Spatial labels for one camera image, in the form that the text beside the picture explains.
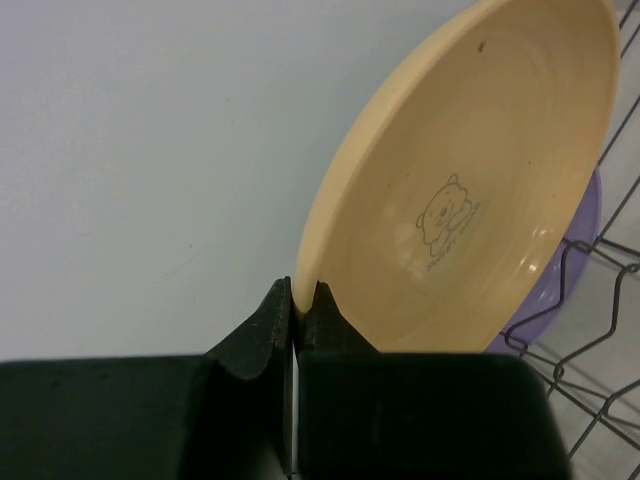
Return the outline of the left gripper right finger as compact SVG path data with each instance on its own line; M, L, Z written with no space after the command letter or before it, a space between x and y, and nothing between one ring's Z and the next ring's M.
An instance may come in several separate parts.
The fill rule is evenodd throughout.
M509 355L382 353L316 286L297 346L304 479L566 479L538 374Z

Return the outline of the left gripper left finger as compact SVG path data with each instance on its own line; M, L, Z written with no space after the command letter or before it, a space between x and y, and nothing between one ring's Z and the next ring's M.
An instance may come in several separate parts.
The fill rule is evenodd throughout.
M284 479L291 281L211 350L1 366L5 479Z

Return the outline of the lilac plate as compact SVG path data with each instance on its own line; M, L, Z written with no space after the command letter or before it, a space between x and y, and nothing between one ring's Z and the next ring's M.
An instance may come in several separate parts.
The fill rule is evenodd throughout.
M598 169L595 169L564 238L592 244L599 231L601 210L601 178ZM567 300L589 260L587 253L570 248L565 266L562 266L562 255L566 249L567 244L562 241L529 295L487 347L486 353L518 355L521 349L533 344L555 320L562 308L561 291L564 291L564 299Z

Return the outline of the orange plate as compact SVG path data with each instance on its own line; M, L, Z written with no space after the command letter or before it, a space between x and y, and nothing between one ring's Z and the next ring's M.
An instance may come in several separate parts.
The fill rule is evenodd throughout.
M481 352L550 263L605 142L609 1L478 1L417 46L336 152L292 285L383 352Z

